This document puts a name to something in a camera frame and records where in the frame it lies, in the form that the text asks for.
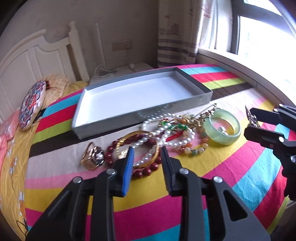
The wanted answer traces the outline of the silver flower brooch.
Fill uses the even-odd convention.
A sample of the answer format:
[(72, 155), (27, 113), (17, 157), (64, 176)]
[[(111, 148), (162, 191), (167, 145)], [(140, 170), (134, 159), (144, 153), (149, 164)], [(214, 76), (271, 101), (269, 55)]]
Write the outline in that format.
[(257, 117), (250, 112), (250, 110), (247, 108), (247, 106), (245, 106), (245, 111), (246, 111), (247, 119), (249, 121), (248, 125), (256, 127), (256, 128), (260, 128)]

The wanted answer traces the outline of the pearl earring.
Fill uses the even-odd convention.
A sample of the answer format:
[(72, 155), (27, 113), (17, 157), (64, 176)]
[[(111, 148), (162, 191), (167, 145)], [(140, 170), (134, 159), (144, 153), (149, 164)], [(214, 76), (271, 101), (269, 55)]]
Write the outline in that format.
[(226, 136), (228, 135), (226, 129), (223, 126), (219, 126), (218, 131)]

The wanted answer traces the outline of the green jade bangle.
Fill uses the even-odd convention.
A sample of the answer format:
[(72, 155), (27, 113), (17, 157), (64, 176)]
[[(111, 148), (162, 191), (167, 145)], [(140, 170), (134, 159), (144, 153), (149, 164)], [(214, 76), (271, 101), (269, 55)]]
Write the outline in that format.
[(225, 146), (235, 143), (241, 135), (241, 126), (237, 118), (219, 108), (204, 122), (204, 129), (211, 140)]

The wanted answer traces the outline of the gold ornate hairpin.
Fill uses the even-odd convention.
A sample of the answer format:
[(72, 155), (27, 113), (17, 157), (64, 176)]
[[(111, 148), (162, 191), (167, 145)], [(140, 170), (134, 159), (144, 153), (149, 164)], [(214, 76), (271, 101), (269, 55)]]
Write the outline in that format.
[(188, 114), (186, 115), (186, 124), (190, 128), (201, 128), (203, 127), (203, 123), (208, 120), (211, 116), (214, 115), (215, 111), (217, 109), (217, 104), (214, 103), (198, 114)]

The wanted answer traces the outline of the gold bangle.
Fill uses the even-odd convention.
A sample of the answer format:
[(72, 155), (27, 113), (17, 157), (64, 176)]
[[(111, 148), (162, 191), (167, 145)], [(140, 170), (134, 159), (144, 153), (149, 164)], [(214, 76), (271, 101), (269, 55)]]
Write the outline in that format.
[[(129, 147), (125, 150), (120, 150), (122, 146), (127, 145), (127, 141), (130, 141), (136, 136), (137, 139), (132, 141), (132, 144)], [(130, 147), (136, 150), (143, 145), (148, 144), (148, 142), (152, 140), (155, 140), (156, 142), (152, 145), (150, 150), (140, 160), (133, 163), (134, 169), (144, 169), (156, 161), (160, 154), (160, 141), (157, 141), (156, 137), (152, 133), (142, 130), (128, 133), (124, 137), (120, 138), (116, 143), (115, 153), (119, 159), (124, 158), (127, 156), (127, 152)]]

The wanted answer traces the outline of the yellow floral bedsheet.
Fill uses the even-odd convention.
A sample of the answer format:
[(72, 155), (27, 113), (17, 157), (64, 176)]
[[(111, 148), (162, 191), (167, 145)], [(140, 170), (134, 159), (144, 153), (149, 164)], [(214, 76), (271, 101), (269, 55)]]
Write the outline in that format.
[(31, 146), (70, 130), (77, 101), (75, 99), (58, 110), (45, 111), (28, 130), (17, 128), (14, 138), (6, 144), (6, 155), (1, 159), (1, 212), (20, 240), (24, 240), (29, 231), (25, 179)]

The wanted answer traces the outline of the grey shallow cardboard box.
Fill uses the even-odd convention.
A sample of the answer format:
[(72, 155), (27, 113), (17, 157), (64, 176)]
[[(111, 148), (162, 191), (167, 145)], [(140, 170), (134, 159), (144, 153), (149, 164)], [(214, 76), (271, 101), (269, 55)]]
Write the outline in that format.
[(212, 95), (177, 67), (133, 73), (84, 88), (71, 128), (84, 139), (208, 104)]

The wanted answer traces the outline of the pink folded quilt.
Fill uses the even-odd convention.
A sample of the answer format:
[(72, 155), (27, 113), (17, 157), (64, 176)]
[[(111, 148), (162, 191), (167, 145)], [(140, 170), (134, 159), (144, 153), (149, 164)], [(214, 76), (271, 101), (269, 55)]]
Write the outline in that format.
[(16, 129), (19, 125), (19, 112), (17, 109), (11, 116), (1, 124), (1, 155), (0, 155), (0, 165), (2, 167), (6, 152), (8, 150), (8, 141), (12, 140)]

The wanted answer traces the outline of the round patterned cushion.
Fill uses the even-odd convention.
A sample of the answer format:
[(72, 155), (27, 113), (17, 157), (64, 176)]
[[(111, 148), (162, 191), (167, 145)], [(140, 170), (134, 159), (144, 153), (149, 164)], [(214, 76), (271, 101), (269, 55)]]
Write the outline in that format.
[(46, 81), (36, 82), (22, 101), (18, 122), (22, 130), (27, 130), (41, 110), (46, 96)]

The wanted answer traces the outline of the beige floral pillow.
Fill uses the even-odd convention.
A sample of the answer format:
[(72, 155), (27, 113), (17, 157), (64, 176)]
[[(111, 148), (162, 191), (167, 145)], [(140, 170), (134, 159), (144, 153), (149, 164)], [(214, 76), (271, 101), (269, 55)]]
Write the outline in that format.
[(50, 104), (62, 97), (70, 81), (61, 75), (46, 76), (42, 80), (46, 82), (46, 94), (41, 109), (46, 109)]

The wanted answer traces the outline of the striped beige curtain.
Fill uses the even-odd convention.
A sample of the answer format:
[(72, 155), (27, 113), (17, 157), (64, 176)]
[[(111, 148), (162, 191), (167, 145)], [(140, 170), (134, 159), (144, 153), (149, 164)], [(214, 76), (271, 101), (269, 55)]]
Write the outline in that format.
[(231, 1), (159, 1), (158, 66), (193, 64), (200, 48), (229, 52)]

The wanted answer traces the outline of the white nightstand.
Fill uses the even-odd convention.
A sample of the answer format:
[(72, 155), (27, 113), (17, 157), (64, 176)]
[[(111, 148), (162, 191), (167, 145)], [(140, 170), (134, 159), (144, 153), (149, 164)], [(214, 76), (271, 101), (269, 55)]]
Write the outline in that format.
[(89, 80), (89, 85), (97, 84), (99, 82), (110, 80), (113, 78), (129, 75), (132, 73), (152, 70), (153, 67), (147, 63), (140, 62), (136, 64), (129, 64), (112, 70), (106, 70), (104, 65), (100, 65), (95, 69), (93, 76)]

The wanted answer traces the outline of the white slim desk lamp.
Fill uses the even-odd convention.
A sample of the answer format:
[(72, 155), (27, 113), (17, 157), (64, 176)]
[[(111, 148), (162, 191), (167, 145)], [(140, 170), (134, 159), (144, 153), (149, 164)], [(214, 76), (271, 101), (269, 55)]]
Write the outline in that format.
[(99, 47), (99, 53), (100, 53), (100, 58), (102, 63), (99, 64), (95, 70), (94, 70), (94, 76), (97, 78), (104, 78), (108, 77), (111, 75), (114, 75), (117, 72), (117, 69), (109, 69), (106, 64), (106, 57), (105, 57), (105, 52), (102, 44), (102, 38), (101, 38), (101, 31), (100, 31), (100, 26), (99, 22), (96, 22), (96, 33), (97, 33), (97, 42), (98, 42), (98, 47)]

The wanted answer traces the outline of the window with dark frame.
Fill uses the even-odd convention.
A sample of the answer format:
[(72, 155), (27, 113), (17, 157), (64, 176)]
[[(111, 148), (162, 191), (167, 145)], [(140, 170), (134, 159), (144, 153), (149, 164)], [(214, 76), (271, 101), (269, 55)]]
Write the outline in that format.
[(231, 1), (230, 52), (253, 67), (295, 67), (295, 34), (270, 1)]

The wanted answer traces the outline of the beige wall socket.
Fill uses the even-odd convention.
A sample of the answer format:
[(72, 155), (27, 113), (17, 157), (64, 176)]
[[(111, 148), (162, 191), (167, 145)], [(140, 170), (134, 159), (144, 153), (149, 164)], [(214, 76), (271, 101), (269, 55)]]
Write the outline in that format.
[(112, 42), (111, 49), (113, 52), (132, 49), (132, 40)]

